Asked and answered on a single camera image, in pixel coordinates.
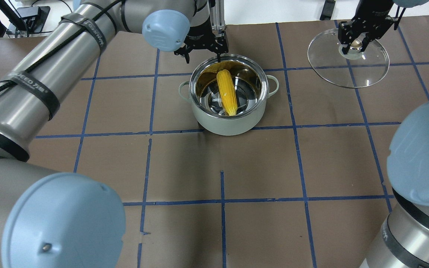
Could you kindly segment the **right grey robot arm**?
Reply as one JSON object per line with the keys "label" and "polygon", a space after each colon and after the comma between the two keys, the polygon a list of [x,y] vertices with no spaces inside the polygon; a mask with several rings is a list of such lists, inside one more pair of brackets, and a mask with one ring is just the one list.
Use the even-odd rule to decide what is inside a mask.
{"label": "right grey robot arm", "polygon": [[429,102],[392,138],[387,175],[396,200],[361,268],[429,268]]}

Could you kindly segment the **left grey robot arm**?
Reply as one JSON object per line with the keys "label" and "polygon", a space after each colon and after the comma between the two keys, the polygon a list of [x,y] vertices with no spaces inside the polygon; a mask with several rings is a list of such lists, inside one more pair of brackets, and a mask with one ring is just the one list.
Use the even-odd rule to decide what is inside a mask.
{"label": "left grey robot arm", "polygon": [[53,122],[118,32],[187,56],[190,29],[210,32],[221,0],[80,0],[51,35],[0,81],[0,268],[114,268],[123,250],[125,210],[104,183],[28,163],[40,134],[70,135],[82,123]]}

